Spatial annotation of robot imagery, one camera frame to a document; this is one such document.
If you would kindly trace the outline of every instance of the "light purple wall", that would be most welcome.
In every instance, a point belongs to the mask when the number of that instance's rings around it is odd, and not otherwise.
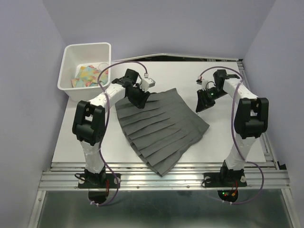
[[[67,45],[112,59],[162,52],[243,58],[275,0],[43,0]]]
[[[304,226],[304,1],[276,0],[246,54],[250,88],[269,99],[268,135],[286,163]]]
[[[57,79],[65,44],[41,0],[3,1],[0,31],[0,226],[21,228],[64,114]]]

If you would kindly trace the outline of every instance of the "gray cloth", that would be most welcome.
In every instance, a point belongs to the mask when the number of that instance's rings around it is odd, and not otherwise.
[[[151,94],[144,109],[133,106],[128,98],[115,106],[128,142],[141,160],[160,176],[170,171],[209,128],[176,89]]]

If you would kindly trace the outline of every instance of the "metal frame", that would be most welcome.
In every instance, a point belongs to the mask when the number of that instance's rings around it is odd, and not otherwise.
[[[244,67],[241,61],[237,61],[240,73],[248,86]],[[265,147],[266,162],[260,162],[265,174],[265,189],[281,189],[294,228],[300,228],[300,222],[295,211],[294,201],[290,192],[290,180],[286,170],[279,170],[267,135],[261,136]],[[219,171],[221,163],[178,163],[164,177],[159,177],[142,163],[110,163],[111,168],[120,173],[121,188],[124,191],[133,190],[206,190],[201,186],[204,172]],[[80,191],[78,180],[74,177],[75,172],[83,171],[85,163],[57,163],[54,162],[51,168],[42,173],[35,205],[30,218],[30,228],[37,227],[42,211],[46,191]],[[259,189],[261,174],[259,170],[245,165],[245,175],[248,186],[243,189]]]

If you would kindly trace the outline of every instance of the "white table surface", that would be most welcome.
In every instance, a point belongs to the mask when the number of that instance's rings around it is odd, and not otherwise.
[[[236,62],[143,63],[148,69],[149,77],[156,81],[155,87],[151,88],[150,92],[177,88],[177,92],[193,111],[197,105],[197,90],[200,89],[195,81],[203,70],[212,66],[226,66],[238,71]],[[122,64],[112,68],[111,80],[122,77],[127,68],[136,70],[142,76],[144,74],[144,69],[139,64]],[[208,71],[204,74],[204,78],[213,80],[212,75],[215,71],[216,69]],[[76,136],[72,134],[76,105],[76,102],[69,99],[52,162],[85,162],[82,147]],[[183,154],[179,163],[223,162],[226,159],[233,144],[230,132],[231,106],[232,98],[225,95],[216,100],[212,108],[198,114],[210,127],[203,138]],[[247,160],[265,162],[263,147],[261,141],[257,140]],[[102,152],[105,160],[110,163],[142,163],[121,130],[115,107],[110,109],[110,121],[103,140]]]

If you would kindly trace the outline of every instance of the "glass panel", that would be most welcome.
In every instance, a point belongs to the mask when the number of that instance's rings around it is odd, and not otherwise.
[[[241,190],[238,202],[256,190]],[[292,227],[281,190],[263,190],[254,201],[230,206],[217,191],[119,192],[111,206],[90,205],[87,192],[48,192],[40,228],[288,228]]]

